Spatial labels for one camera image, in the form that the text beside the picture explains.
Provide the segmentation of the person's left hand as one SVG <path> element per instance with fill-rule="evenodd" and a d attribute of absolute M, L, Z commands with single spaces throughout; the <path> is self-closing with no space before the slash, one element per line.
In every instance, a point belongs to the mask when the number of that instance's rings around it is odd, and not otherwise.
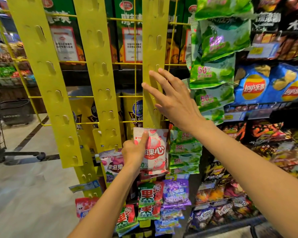
<path fill-rule="evenodd" d="M 124 168 L 127 168 L 128 171 L 133 171 L 135 174 L 139 174 L 145 152 L 139 152 L 138 143 L 135 144 L 133 140 L 125 141 L 123 143 L 122 155 L 124 158 Z"/>

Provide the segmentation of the white pink candy packet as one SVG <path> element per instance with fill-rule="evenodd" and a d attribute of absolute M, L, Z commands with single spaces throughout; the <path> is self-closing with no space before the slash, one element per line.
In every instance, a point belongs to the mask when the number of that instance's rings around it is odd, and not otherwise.
<path fill-rule="evenodd" d="M 135 127 L 133 128 L 135 144 L 139 144 L 145 130 L 148 131 L 149 137 L 140 169 L 146 175 L 162 174 L 167 171 L 167 136 L 169 130 Z"/>

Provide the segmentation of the person's left forearm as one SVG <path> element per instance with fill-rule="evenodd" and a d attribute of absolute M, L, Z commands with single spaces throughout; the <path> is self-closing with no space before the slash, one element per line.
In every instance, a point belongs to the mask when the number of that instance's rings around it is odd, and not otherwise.
<path fill-rule="evenodd" d="M 128 192 L 140 167 L 125 164 L 104 194 L 67 238 L 112 238 Z"/>

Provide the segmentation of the purple white candy packet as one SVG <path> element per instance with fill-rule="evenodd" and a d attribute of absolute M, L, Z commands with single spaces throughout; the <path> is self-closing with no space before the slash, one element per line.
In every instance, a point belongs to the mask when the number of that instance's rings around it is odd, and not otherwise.
<path fill-rule="evenodd" d="M 107 184 L 112 183 L 124 166 L 124 158 L 121 151 L 122 148 L 119 148 L 117 151 L 112 149 L 99 154 L 100 161 L 106 174 Z"/>

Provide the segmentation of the hanging row of green bags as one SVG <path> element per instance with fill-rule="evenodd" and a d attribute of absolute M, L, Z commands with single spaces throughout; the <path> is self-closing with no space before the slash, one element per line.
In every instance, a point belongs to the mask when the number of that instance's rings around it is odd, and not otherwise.
<path fill-rule="evenodd" d="M 184 83 L 206 120 L 224 122 L 232 104 L 236 53 L 250 46 L 252 0 L 185 0 L 179 63 Z"/>

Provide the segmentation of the red green candy packet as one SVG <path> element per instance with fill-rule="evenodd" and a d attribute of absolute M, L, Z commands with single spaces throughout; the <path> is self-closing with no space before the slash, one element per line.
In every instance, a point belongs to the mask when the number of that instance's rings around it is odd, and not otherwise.
<path fill-rule="evenodd" d="M 159 220 L 162 204 L 148 205 L 138 208 L 137 220 Z"/>
<path fill-rule="evenodd" d="M 138 185 L 138 204 L 139 207 L 147 207 L 163 203 L 163 181 L 141 182 Z"/>
<path fill-rule="evenodd" d="M 119 215 L 115 227 L 115 232 L 119 234 L 119 236 L 123 236 L 123 234 L 137 227 L 139 227 L 139 221 L 136 217 L 135 205 L 126 204 L 125 206 L 123 206 L 122 211 Z"/>

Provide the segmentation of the pale price label holder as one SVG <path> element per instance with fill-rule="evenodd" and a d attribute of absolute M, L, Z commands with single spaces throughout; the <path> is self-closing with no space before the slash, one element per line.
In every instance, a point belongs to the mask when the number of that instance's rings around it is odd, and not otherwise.
<path fill-rule="evenodd" d="M 100 183 L 98 180 L 94 180 L 84 184 L 78 184 L 74 186 L 70 186 L 69 189 L 72 193 L 80 192 L 80 191 L 89 191 L 92 189 L 96 189 L 100 187 Z"/>

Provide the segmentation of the blue candy packet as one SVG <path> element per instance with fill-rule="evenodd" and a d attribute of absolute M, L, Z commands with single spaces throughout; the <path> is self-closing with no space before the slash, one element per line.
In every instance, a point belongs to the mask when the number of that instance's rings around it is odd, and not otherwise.
<path fill-rule="evenodd" d="M 181 208 L 161 208 L 160 219 L 184 219 L 184 215 Z"/>
<path fill-rule="evenodd" d="M 160 219 L 154 221 L 155 236 L 173 235 L 175 228 L 181 228 L 178 218 Z"/>

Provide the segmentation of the red pink candy packet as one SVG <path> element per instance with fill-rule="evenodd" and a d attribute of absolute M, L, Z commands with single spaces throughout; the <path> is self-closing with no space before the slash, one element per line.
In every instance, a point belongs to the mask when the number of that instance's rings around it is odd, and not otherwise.
<path fill-rule="evenodd" d="M 98 197 L 82 197 L 75 199 L 76 215 L 78 218 L 84 218 L 88 212 L 93 208 L 96 202 L 99 200 Z"/>

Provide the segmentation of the blue potato chip bag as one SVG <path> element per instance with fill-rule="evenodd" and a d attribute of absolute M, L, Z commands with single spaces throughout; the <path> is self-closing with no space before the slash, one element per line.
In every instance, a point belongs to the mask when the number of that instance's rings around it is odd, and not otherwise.
<path fill-rule="evenodd" d="M 269 84 L 270 66 L 240 65 L 234 77 L 233 105 L 259 103 Z"/>
<path fill-rule="evenodd" d="M 269 84 L 260 102 L 290 102 L 298 99 L 298 66 L 286 63 L 274 67 L 269 76 Z"/>

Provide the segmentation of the black shopping basket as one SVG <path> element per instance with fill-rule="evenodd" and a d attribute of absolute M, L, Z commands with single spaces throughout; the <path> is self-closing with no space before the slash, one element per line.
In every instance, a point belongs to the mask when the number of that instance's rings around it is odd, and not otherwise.
<path fill-rule="evenodd" d="M 28 125 L 33 121 L 29 99 L 0 102 L 0 120 L 7 126 Z"/>

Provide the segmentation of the row of brown snack boxes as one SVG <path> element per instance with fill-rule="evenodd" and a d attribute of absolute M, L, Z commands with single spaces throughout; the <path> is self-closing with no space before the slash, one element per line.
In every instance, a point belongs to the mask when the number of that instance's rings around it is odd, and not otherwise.
<path fill-rule="evenodd" d="M 254 31 L 247 59 L 298 62 L 298 31 Z"/>

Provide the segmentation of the dark snack bags row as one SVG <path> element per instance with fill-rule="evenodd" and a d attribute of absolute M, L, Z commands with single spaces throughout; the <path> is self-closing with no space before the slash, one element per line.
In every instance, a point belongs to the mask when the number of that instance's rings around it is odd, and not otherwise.
<path fill-rule="evenodd" d="M 253 31 L 298 32 L 298 0 L 252 0 Z"/>

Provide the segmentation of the produce display stand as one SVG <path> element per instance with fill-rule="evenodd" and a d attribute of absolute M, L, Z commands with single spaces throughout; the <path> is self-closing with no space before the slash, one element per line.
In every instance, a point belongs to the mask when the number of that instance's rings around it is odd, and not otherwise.
<path fill-rule="evenodd" d="M 37 85 L 30 63 L 26 60 L 23 43 L 20 41 L 9 43 L 13 56 L 12 59 L 8 46 L 0 40 L 0 87 L 21 86 L 21 77 L 28 86 Z"/>

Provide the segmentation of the shelf price tag rail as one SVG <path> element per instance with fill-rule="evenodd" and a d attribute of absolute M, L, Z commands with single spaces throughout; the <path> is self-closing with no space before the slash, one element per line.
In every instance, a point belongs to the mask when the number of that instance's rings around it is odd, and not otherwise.
<path fill-rule="evenodd" d="M 228 104 L 224 106 L 223 122 L 267 119 L 272 112 L 292 108 L 296 104 L 298 104 L 298 100 L 256 104 Z"/>

